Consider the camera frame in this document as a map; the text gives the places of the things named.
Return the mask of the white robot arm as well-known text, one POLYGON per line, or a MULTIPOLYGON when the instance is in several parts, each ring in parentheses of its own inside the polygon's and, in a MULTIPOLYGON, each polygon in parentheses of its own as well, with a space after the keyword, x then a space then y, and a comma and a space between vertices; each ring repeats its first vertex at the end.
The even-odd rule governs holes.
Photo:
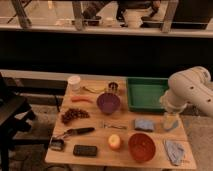
POLYGON ((201 66, 172 74, 168 79, 168 89, 159 99, 165 110, 163 128, 166 131, 176 128, 178 115, 189 103, 213 117, 213 89, 210 84, 211 74, 201 66))

